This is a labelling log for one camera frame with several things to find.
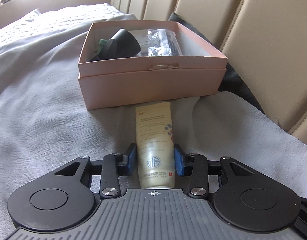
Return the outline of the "cream lotion tube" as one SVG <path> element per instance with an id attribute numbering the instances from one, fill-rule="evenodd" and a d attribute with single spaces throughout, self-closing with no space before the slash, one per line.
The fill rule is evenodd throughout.
<path id="1" fill-rule="evenodd" d="M 136 108 L 136 141 L 140 187 L 175 187 L 173 126 L 169 102 Z"/>

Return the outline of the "black wedge-shaped object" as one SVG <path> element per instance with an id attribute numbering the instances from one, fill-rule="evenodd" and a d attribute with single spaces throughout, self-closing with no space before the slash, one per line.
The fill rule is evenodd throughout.
<path id="1" fill-rule="evenodd" d="M 98 56 L 95 54 L 91 61 L 135 57 L 140 52 L 140 44 L 132 33 L 120 29 L 108 40 L 100 54 Z"/>

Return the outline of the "green plastic crank handle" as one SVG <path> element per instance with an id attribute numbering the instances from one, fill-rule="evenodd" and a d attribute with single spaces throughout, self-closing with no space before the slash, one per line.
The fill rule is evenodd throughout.
<path id="1" fill-rule="evenodd" d="M 98 49 L 96 50 L 96 55 L 97 56 L 100 54 L 100 52 L 102 51 L 104 46 L 107 44 L 107 42 L 108 42 L 108 40 L 100 39 L 100 41 L 98 43 Z"/>

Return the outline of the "clear plastic bag with parts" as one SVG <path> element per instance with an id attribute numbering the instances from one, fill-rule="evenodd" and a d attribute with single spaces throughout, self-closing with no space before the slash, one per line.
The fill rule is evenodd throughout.
<path id="1" fill-rule="evenodd" d="M 168 29 L 147 31 L 148 56 L 181 56 L 182 52 L 176 34 Z"/>

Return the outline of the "grey blanket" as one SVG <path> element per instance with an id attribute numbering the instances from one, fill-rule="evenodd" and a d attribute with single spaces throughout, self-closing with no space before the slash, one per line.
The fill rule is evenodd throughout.
<path id="1" fill-rule="evenodd" d="M 88 111 L 78 60 L 91 23 L 0 43 L 0 239 L 13 232 L 7 202 L 22 185 L 88 155 L 136 140 L 135 107 Z M 174 141 L 186 152 L 227 155 L 307 198 L 307 145 L 230 92 L 171 101 Z"/>

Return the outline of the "dark grey cloth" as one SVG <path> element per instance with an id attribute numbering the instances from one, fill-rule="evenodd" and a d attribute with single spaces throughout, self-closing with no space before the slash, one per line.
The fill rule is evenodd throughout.
<path id="1" fill-rule="evenodd" d="M 192 26 L 190 23 L 180 18 L 174 12 L 171 13 L 168 20 L 173 22 L 178 22 L 184 25 L 186 28 L 190 29 L 192 32 L 196 33 L 205 41 L 213 45 L 212 42 L 209 39 L 207 39 L 201 32 L 199 32 L 194 26 Z M 218 91 L 230 92 L 236 94 L 240 98 L 244 99 L 245 101 L 256 107 L 262 113 L 264 113 L 261 105 L 255 98 L 249 87 L 246 85 L 246 83 L 241 79 L 241 77 L 237 74 L 237 72 L 229 63 L 226 64 L 226 72 L 224 74 L 224 77 L 222 78 Z"/>

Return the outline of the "pink cardboard box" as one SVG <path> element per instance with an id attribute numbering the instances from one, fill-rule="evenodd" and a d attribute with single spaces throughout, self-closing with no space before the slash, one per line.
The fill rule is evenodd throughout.
<path id="1" fill-rule="evenodd" d="M 180 56 L 92 61 L 100 39 L 120 29 L 169 29 Z M 106 21 L 90 26 L 79 58 L 79 85 L 88 110 L 215 94 L 228 58 L 208 41 L 173 21 Z"/>

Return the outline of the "beige padded headboard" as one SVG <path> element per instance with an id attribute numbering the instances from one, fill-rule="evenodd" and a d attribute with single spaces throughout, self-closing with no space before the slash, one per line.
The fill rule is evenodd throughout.
<path id="1" fill-rule="evenodd" d="M 307 144 L 307 0 L 111 0 L 142 20 L 171 14 L 221 50 L 264 113 Z"/>

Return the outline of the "white quilted bedspread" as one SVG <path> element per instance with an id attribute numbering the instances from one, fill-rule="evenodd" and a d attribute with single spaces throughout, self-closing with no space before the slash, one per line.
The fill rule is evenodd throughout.
<path id="1" fill-rule="evenodd" d="M 107 20 L 123 14 L 108 3 L 66 7 L 45 13 L 35 9 L 0 29 L 0 47 L 30 36 L 66 30 L 84 22 Z"/>

